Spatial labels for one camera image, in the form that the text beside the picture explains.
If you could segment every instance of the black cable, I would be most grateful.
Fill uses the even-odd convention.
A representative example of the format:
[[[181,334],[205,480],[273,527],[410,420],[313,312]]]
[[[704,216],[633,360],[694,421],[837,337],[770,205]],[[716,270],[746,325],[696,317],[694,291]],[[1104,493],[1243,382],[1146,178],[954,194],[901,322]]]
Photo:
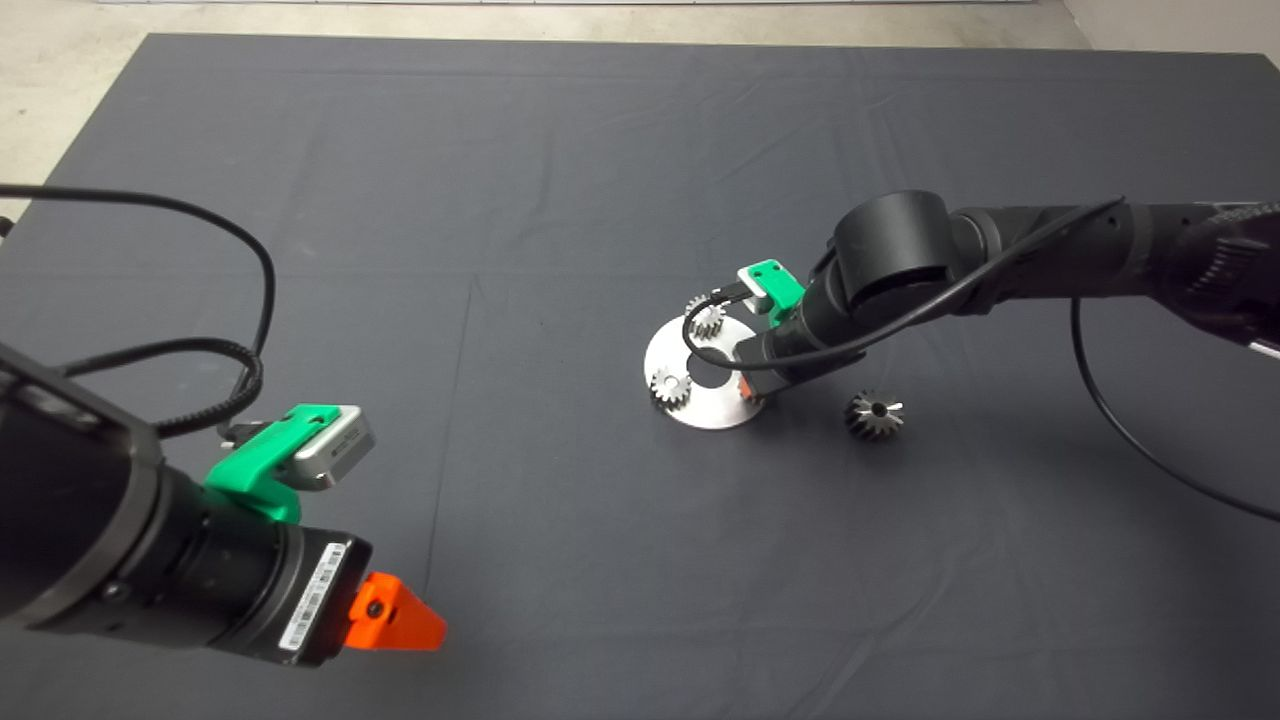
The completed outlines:
[[[1108,209],[1114,208],[1115,205],[1119,205],[1120,202],[1124,202],[1124,197],[1116,197],[1112,200],[1107,200],[1105,202],[1098,202],[1096,205],[1076,208],[1075,210],[1071,210],[1070,213],[1059,217],[1057,219],[1050,222],[1038,231],[1028,234],[1025,238],[1021,238],[1020,241],[1016,242],[1016,245],[1009,247],[1000,255],[982,264],[979,268],[977,268],[975,270],[961,278],[959,282],[956,282],[947,290],[940,292],[938,295],[933,296],[932,300],[928,300],[916,309],[906,313],[901,318],[863,337],[851,340],[849,342],[842,342],[832,347],[815,350],[813,352],[790,355],[787,357],[774,357],[772,360],[763,360],[759,363],[742,363],[740,360],[728,360],[719,354],[703,350],[698,347],[696,343],[694,343],[694,338],[691,334],[694,318],[698,316],[698,314],[701,313],[704,309],[710,307],[712,305],[718,305],[721,302],[726,302],[727,300],[733,300],[733,297],[724,296],[719,291],[710,293],[710,297],[695,305],[692,310],[685,314],[685,323],[681,329],[681,336],[684,337],[685,346],[689,347],[690,352],[692,352],[694,355],[696,355],[698,357],[705,360],[712,365],[716,365],[718,368],[726,368],[728,370],[777,370],[783,368],[796,368],[801,365],[808,365],[810,363],[822,363],[842,357],[851,357],[867,350],[872,345],[876,345],[877,342],[881,342],[902,332],[904,329],[915,324],[919,319],[933,314],[940,307],[946,306],[954,299],[959,297],[965,292],[969,292],[974,286],[987,279],[987,277],[991,275],[992,273],[1000,272],[1007,265],[1016,261],[1018,258],[1020,258],[1021,255],[1037,250],[1046,242],[1060,238],[1061,234],[1065,234],[1066,231],[1071,229],[1075,224],[1088,220],[1089,218],[1093,218],[1100,213],[1105,213]]]
[[[216,405],[211,405],[196,413],[188,413],[168,420],[152,423],[156,429],[156,434],[161,438],[193,433],[218,423],[230,420],[237,413],[244,410],[255,400],[257,400],[259,393],[262,391],[262,359],[243,345],[218,337],[183,337],[140,345],[136,347],[127,347],[124,350],[115,350],[102,355],[86,357],[83,360],[76,360],[74,363],[68,363],[67,365],[58,368],[58,372],[64,377],[74,378],[87,373],[132,365],[133,363],[150,360],[161,355],[173,355],[175,352],[214,352],[224,357],[230,357],[244,366],[244,372],[241,375],[244,378],[244,382],[237,383],[232,396]]]
[[[1248,512],[1254,518],[1262,518],[1263,520],[1271,520],[1280,523],[1280,511],[1263,507],[1261,505],[1254,505],[1247,500],[1240,500],[1233,495],[1228,495],[1220,489],[1215,489],[1196,478],[1172,468],[1164,460],[1156,456],[1155,452],[1142,445],[1142,442],[1134,437],[1129,428],[1120,421],[1120,418],[1111,410],[1107,404],[1106,397],[1103,397],[1102,391],[1098,388],[1098,383],[1093,380],[1093,372],[1089,369],[1089,360],[1084,354],[1084,334],[1080,331],[1080,299],[1071,299],[1071,348],[1075,351],[1075,365],[1080,369],[1080,379],[1084,380],[1084,388],[1089,391],[1089,397],[1093,404],[1098,406],[1102,416],[1106,418],[1107,423],[1120,433],[1120,437],[1129,443],[1130,447],[1137,450],[1143,457],[1151,461],[1152,465],[1164,470],[1169,477],[1183,483],[1184,486],[1192,488],[1193,491],[1203,495],[1204,497],[1216,500],[1224,505],[1234,507],[1242,512]]]
[[[61,187],[51,184],[38,186],[38,184],[0,183],[0,197],[27,197],[31,200],[105,202],[111,205],[140,205],[146,208],[159,208],[163,210],[172,210],[174,213],[191,215],[192,218],[204,220],[219,229],[230,233],[237,240],[243,242],[250,250],[253,251],[253,255],[257,256],[259,264],[262,266],[262,306],[259,310],[257,329],[255,329],[253,332],[253,342],[250,346],[255,355],[257,356],[262,355],[262,348],[266,346],[266,334],[271,329],[271,316],[275,313],[275,264],[271,261],[271,255],[266,251],[266,247],[262,246],[261,241],[259,241],[241,225],[224,218],[223,215],[219,215],[218,213],[214,213],[212,210],[201,208],[200,205],[193,205],[191,202],[187,202],[184,200],[177,200],[174,197],[165,197],[163,195],[152,195],[150,192],[132,192],[125,190],[99,190],[87,187]],[[148,347],[152,346],[146,345],[136,348],[122,350],[119,352],[127,354],[129,351],[137,351]],[[243,395],[242,391],[246,389],[246,383],[250,382],[248,374],[250,373],[247,369],[241,372],[239,378],[237,378],[236,380],[236,386],[232,388],[230,400],[234,400]],[[219,406],[214,406],[207,410],[212,411],[216,410],[218,407]],[[191,415],[184,415],[183,418],[191,418],[191,416],[198,418],[201,413],[204,411],[193,413]],[[230,421],[232,415],[221,418],[216,423],[210,423],[210,424],[219,425],[218,430],[219,434],[227,437],[228,423]],[[172,437],[172,434],[161,437]]]

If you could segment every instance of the gear assembly plate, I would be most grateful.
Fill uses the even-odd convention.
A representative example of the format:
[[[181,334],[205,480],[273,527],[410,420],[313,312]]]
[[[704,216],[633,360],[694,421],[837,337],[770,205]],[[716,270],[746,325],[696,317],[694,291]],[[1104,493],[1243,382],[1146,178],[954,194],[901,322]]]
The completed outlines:
[[[644,382],[649,384],[658,370],[669,368],[677,373],[687,368],[689,357],[692,355],[685,346],[681,332],[685,318],[681,315],[663,325],[649,341],[649,348],[644,354]],[[698,347],[718,350],[724,357],[733,356],[733,346],[755,333],[745,323],[730,316],[724,316],[712,337],[694,337]],[[742,398],[739,383],[742,373],[732,372],[728,380],[719,387],[704,387],[696,382],[690,383],[689,398],[677,407],[667,407],[663,411],[676,420],[694,428],[704,430],[723,430],[741,425],[750,420],[763,407],[762,402]]]

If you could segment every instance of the sticker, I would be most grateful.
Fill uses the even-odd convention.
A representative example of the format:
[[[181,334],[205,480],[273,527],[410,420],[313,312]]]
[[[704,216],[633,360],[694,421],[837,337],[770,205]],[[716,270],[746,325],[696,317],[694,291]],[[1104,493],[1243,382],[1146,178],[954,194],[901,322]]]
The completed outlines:
[[[280,650],[293,652],[302,647],[302,641],[307,639],[307,630],[311,629],[311,623],[316,619],[316,611],[320,610],[320,603],[324,602],[324,596],[329,592],[329,584],[333,583],[334,575],[338,574],[338,568],[342,565],[342,556],[346,553],[347,546],[344,543],[332,542],[325,546],[324,552],[320,553],[320,562],[316,564],[315,571],[311,573],[307,589],[302,593],[298,606],[293,609],[293,616],[289,618],[289,624],[284,628],[284,634],[280,635]]]

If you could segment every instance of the metal gear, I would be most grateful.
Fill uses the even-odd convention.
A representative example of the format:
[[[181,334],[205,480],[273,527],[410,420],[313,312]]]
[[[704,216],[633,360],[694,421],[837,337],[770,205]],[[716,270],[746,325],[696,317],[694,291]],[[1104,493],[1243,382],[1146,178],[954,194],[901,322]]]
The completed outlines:
[[[690,313],[694,311],[699,304],[710,300],[709,295],[699,295],[698,297],[689,301],[685,305],[685,316],[687,318]],[[719,333],[721,327],[724,325],[724,309],[719,305],[712,305],[709,307],[703,307],[698,316],[694,318],[694,337],[709,338],[716,337]]]
[[[891,438],[902,421],[902,404],[891,395],[864,389],[845,406],[845,427],[863,439]]]
[[[687,373],[673,373],[671,368],[658,368],[649,375],[649,396],[663,410],[675,410],[689,402],[694,379]]]

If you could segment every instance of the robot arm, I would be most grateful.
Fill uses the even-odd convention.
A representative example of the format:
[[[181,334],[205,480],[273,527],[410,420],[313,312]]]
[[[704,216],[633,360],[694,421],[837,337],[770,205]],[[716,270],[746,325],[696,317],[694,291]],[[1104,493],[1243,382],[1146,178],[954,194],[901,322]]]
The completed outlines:
[[[850,211],[797,300],[740,274],[774,327],[739,343],[744,393],[765,397],[861,355],[759,368],[867,337],[1073,208],[974,208],[947,214],[929,192],[886,195]],[[1149,296],[1193,325],[1280,355],[1280,205],[1114,204],[1018,254],[972,291],[915,322],[987,314],[1019,297]]]
[[[366,575],[370,543],[297,524],[293,491],[372,445],[358,409],[300,405],[242,436],[197,484],[154,425],[0,345],[0,618],[294,666],[439,647],[440,618]]]

